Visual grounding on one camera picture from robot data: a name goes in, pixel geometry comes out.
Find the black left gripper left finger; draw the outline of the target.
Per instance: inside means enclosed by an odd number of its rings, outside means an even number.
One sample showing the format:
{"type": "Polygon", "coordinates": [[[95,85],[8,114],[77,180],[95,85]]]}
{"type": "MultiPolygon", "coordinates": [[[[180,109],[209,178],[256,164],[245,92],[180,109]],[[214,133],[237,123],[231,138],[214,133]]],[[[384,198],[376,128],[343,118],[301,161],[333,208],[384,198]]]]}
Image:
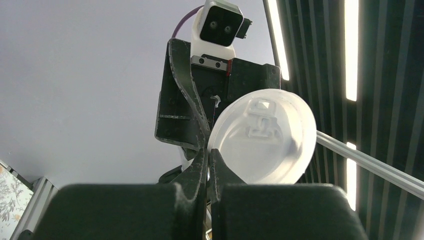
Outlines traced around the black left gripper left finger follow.
{"type": "Polygon", "coordinates": [[[75,184],[60,189],[35,240],[203,240],[208,151],[170,183],[75,184]]]}

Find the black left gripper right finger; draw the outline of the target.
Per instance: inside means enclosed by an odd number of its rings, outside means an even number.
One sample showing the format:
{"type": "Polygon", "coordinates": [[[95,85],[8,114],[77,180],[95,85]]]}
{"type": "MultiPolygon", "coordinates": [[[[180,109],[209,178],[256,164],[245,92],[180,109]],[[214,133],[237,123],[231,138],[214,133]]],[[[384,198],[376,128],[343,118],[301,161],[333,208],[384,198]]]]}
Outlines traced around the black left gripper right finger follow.
{"type": "Polygon", "coordinates": [[[247,184],[209,154],[215,240],[365,240],[345,192],[331,184],[247,184]]]}

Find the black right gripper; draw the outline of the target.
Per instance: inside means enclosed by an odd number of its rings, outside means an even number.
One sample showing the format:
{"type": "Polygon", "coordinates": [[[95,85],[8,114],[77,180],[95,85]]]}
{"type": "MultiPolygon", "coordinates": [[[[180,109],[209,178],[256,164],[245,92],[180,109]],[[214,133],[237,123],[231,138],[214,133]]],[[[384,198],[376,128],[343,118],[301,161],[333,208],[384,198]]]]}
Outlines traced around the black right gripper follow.
{"type": "Polygon", "coordinates": [[[157,140],[197,151],[207,146],[223,110],[242,96],[280,89],[281,69],[233,58],[226,70],[191,65],[191,44],[168,41],[154,136],[157,140]]]}

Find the white plastic cup lid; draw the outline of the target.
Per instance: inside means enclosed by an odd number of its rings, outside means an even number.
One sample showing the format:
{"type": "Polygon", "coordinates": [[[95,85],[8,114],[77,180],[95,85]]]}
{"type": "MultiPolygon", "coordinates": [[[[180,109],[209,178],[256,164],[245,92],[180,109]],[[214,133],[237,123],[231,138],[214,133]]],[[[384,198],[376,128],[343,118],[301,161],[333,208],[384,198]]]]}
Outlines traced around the white plastic cup lid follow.
{"type": "Polygon", "coordinates": [[[247,184],[295,184],[317,143],[312,109],[297,94],[261,89],[235,100],[219,115],[207,149],[247,184]]]}

